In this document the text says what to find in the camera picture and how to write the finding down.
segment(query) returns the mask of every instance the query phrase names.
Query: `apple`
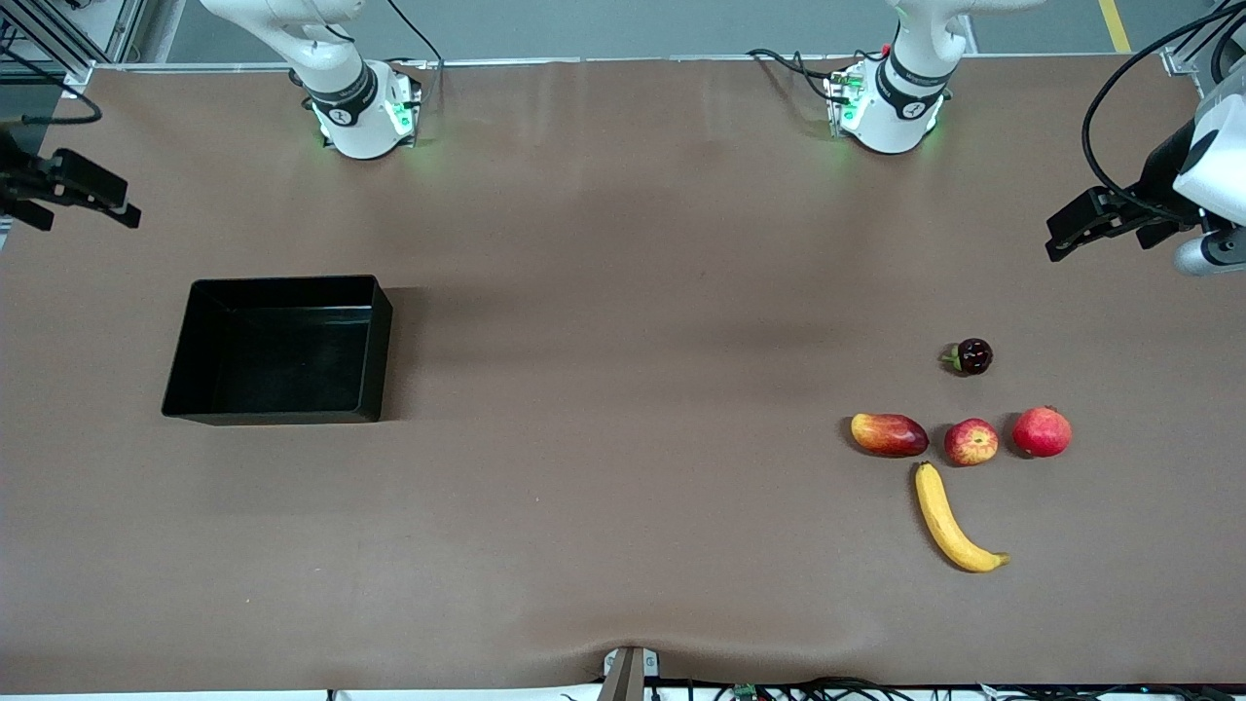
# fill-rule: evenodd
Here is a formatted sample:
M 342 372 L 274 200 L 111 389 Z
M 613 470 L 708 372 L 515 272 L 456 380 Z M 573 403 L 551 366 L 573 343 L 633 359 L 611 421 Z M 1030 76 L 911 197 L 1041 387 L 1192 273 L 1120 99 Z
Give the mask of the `apple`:
M 931 445 L 926 431 L 902 415 L 857 415 L 852 438 L 866 451 L 888 458 L 921 456 Z
M 1055 407 L 1034 407 L 1017 420 L 1013 442 L 1035 458 L 1059 456 L 1073 441 L 1073 427 Z
M 964 420 L 943 437 L 947 459 L 957 466 L 981 466 L 999 451 L 999 435 L 983 420 Z

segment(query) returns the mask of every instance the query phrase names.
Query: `black plastic bin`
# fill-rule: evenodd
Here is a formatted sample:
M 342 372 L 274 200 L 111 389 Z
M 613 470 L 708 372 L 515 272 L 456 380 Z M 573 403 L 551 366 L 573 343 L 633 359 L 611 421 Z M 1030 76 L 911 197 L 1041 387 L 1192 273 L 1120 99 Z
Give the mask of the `black plastic bin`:
M 392 315 L 373 275 L 201 279 L 162 411 L 212 426 L 379 421 Z

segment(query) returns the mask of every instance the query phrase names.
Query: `brown table surface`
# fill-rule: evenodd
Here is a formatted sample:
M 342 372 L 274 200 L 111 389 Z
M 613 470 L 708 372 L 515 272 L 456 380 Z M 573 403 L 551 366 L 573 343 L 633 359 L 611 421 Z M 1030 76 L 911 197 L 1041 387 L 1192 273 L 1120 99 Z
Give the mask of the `brown table surface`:
M 670 677 L 1242 681 L 1246 275 L 1042 245 L 1119 61 L 966 61 L 898 157 L 746 62 L 451 70 L 378 162 L 282 73 L 100 71 L 49 148 L 142 227 L 57 210 L 0 254 L 0 691 L 548 685 L 624 642 Z M 1138 73 L 1098 131 L 1124 182 L 1196 100 Z M 192 280 L 321 273 L 394 301 L 386 421 L 161 417 Z M 936 362 L 967 335 L 984 377 Z M 991 575 L 844 431 L 1038 405 L 1064 456 L 943 471 Z

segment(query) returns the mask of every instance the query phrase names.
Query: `yellow banana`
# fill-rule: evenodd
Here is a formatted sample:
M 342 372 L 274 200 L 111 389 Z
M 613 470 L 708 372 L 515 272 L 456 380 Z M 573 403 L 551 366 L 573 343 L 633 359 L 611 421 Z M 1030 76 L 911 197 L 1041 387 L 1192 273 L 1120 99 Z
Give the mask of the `yellow banana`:
M 952 507 L 947 503 L 947 492 L 943 491 L 943 478 L 934 466 L 922 463 L 917 468 L 915 479 L 917 503 L 921 504 L 922 515 L 926 517 L 926 527 L 931 529 L 934 543 L 949 560 L 971 573 L 989 573 L 1008 564 L 1011 560 L 1008 553 L 991 553 L 978 548 L 956 524 Z

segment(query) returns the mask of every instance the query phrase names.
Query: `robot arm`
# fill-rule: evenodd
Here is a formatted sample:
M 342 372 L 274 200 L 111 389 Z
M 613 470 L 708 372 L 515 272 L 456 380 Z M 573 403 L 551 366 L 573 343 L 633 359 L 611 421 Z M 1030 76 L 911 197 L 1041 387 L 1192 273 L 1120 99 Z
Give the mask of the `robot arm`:
M 417 87 L 380 61 L 364 61 L 340 22 L 364 0 L 201 0 L 268 44 L 312 97 L 320 131 L 351 158 L 375 158 L 415 137 Z
M 1017 12 L 1045 0 L 886 0 L 900 15 L 891 51 L 867 59 L 830 81 L 832 127 L 882 153 L 917 146 L 934 127 L 943 88 L 964 55 L 961 15 Z
M 1189 275 L 1246 269 L 1246 66 L 1210 92 L 1195 117 L 1146 158 L 1138 182 L 1126 191 L 1184 217 L 1158 217 L 1091 187 L 1047 220 L 1048 256 L 1064 259 L 1082 245 L 1136 229 L 1150 249 L 1195 225 L 1202 235 L 1177 247 L 1172 263 Z

